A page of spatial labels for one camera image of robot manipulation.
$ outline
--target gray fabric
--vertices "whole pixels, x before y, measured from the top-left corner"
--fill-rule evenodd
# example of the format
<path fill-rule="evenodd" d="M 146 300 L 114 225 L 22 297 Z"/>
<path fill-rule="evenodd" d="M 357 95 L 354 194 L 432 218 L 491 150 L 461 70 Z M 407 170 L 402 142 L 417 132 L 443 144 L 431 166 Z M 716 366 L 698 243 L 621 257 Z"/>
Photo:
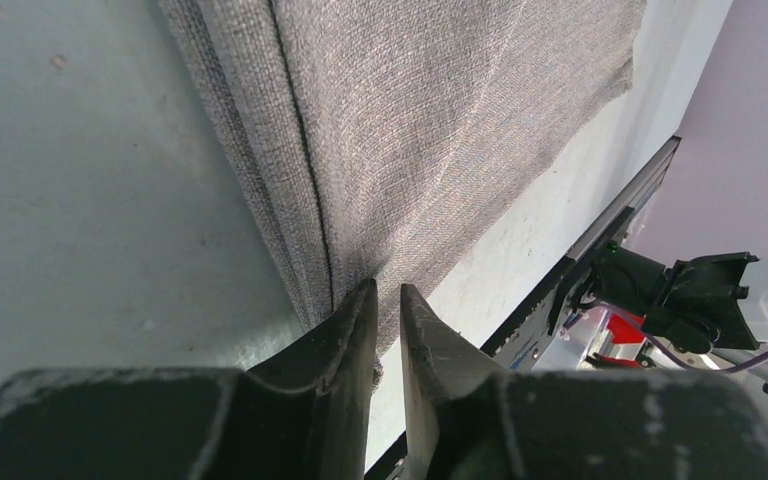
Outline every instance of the gray fabric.
<path fill-rule="evenodd" d="M 428 295 L 631 83 L 644 0 L 160 0 L 302 324 Z"/>

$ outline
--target metal component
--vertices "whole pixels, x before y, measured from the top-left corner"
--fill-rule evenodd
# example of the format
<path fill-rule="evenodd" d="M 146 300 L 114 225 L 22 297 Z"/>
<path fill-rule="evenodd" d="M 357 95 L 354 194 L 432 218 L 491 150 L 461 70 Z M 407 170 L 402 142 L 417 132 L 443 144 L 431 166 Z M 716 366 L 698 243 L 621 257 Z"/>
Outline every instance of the metal component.
<path fill-rule="evenodd" d="M 605 309 L 593 309 L 580 315 L 575 326 L 555 340 L 534 364 L 532 371 L 575 370 L 590 351 L 597 333 L 608 321 Z"/>
<path fill-rule="evenodd" d="M 41 370 L 0 389 L 0 479 L 357 479 L 375 282 L 248 372 Z"/>
<path fill-rule="evenodd" d="M 410 286 L 401 320 L 412 480 L 768 479 L 768 432 L 717 374 L 513 373 Z"/>
<path fill-rule="evenodd" d="M 634 360 L 640 354 L 640 349 L 643 345 L 643 343 L 623 343 L 614 345 L 611 349 L 611 354 L 608 356 L 624 360 Z"/>
<path fill-rule="evenodd" d="M 626 207 L 637 209 L 646 203 L 661 185 L 661 180 L 663 180 L 680 142 L 681 138 L 672 137 L 655 152 L 655 155 L 652 155 L 646 165 L 620 190 L 620 193 L 605 207 L 596 221 L 590 224 L 590 227 L 573 244 L 567 252 L 567 257 L 580 260 L 620 212 Z"/>
<path fill-rule="evenodd" d="M 552 304 L 549 301 L 539 304 L 528 316 L 529 320 L 520 326 L 511 341 L 505 344 L 504 347 L 499 348 L 498 353 L 495 355 L 491 355 L 484 348 L 482 348 L 482 352 L 493 357 L 496 363 L 509 367 L 511 370 L 518 372 L 530 371 L 540 358 L 539 354 L 538 358 L 532 358 L 532 352 L 534 350 L 537 350 L 538 353 L 545 352 L 555 338 L 549 335 L 546 330 L 546 322 L 541 321 L 548 316 L 551 307 Z"/>

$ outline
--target white panel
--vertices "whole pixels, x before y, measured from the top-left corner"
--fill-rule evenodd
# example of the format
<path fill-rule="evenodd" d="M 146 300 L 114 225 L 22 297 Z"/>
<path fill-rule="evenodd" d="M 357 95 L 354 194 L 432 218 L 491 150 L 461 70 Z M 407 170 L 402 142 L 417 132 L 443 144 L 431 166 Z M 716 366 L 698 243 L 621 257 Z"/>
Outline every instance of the white panel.
<path fill-rule="evenodd" d="M 2 2 L 0 382 L 249 366 L 299 334 L 155 2 Z"/>

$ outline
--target red part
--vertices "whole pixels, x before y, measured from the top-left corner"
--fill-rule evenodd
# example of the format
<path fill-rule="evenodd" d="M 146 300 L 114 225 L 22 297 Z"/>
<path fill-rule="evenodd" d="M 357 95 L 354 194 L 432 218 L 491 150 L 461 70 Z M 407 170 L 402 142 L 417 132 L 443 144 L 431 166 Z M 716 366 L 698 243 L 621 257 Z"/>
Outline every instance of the red part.
<path fill-rule="evenodd" d="M 643 325 L 642 318 L 631 314 L 626 315 L 638 325 Z M 614 338 L 611 340 L 614 345 L 637 344 L 643 343 L 643 341 L 646 340 L 646 337 L 642 333 L 615 313 L 611 313 L 611 318 L 608 319 L 608 330 L 614 334 Z"/>

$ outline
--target white wall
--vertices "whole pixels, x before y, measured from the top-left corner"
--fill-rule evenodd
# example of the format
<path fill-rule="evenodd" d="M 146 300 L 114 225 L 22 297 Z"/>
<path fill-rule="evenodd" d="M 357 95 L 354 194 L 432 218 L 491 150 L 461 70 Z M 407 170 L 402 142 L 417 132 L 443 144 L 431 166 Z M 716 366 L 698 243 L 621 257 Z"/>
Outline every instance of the white wall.
<path fill-rule="evenodd" d="M 0 382 L 301 333 L 155 3 L 0 2 Z"/>
<path fill-rule="evenodd" d="M 735 0 L 690 101 L 681 146 L 631 247 L 663 263 L 768 256 L 768 1 Z M 745 384 L 768 422 L 762 382 Z"/>

